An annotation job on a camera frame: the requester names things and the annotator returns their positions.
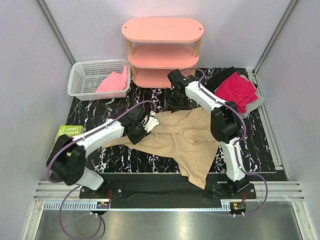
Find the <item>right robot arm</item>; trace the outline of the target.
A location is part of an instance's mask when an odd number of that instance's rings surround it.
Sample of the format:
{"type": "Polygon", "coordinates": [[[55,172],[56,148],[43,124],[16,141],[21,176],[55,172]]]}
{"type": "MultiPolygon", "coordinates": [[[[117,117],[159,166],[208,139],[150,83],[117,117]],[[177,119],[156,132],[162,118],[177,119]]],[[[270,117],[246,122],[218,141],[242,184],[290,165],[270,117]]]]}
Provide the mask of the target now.
{"type": "Polygon", "coordinates": [[[179,69],[167,75],[171,87],[166,90],[165,100],[168,109],[174,113],[183,108],[184,99],[190,98],[210,113],[210,132],[220,143],[226,163],[227,184],[217,193],[239,198],[249,186],[241,160],[240,140],[241,126],[245,127],[237,105],[225,101],[206,89],[195,76],[184,76],[179,69]]]}

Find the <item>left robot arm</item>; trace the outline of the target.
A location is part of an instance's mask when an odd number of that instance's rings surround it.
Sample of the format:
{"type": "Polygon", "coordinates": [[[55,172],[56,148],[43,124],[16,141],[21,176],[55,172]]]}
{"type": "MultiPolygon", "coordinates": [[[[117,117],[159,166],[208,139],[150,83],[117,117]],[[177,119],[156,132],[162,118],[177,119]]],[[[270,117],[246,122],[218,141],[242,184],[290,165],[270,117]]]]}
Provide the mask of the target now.
{"type": "Polygon", "coordinates": [[[47,178],[50,180],[53,174],[57,182],[87,187],[95,197],[103,198],[108,193],[108,181],[86,167],[86,158],[96,149],[122,137],[128,137],[134,145],[139,143],[159,125],[155,115],[154,111],[147,112],[136,106],[83,134],[61,135],[46,162],[47,178]]]}

